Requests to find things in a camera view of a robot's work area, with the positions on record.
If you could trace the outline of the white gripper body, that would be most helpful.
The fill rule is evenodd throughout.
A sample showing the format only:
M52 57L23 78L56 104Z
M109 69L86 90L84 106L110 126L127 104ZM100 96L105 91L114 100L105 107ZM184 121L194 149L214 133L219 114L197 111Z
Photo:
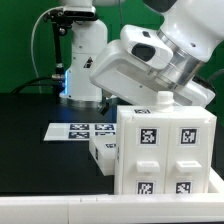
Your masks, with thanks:
M133 105L155 105L158 91L171 91L176 105L206 107L215 98L215 90L195 77L197 68L182 50L175 50L171 62L156 70L114 40L93 62L90 81Z

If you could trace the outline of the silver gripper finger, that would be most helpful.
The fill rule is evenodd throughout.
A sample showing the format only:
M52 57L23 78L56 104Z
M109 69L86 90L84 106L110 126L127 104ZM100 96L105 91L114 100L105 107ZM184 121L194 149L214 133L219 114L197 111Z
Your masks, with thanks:
M108 112L108 110L109 110L109 103L107 102L106 98L103 97L101 100L98 112L101 115L105 115Z

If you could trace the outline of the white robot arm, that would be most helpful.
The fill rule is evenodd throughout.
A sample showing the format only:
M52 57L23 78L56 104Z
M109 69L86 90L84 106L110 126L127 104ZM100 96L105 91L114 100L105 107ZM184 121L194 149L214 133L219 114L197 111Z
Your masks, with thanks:
M142 0L163 16L160 28L126 25L109 41L96 8L124 1L60 0L59 31L73 32L60 101L105 111L119 99L153 105L169 91L177 105L207 106L215 91L196 74L224 41L224 0Z

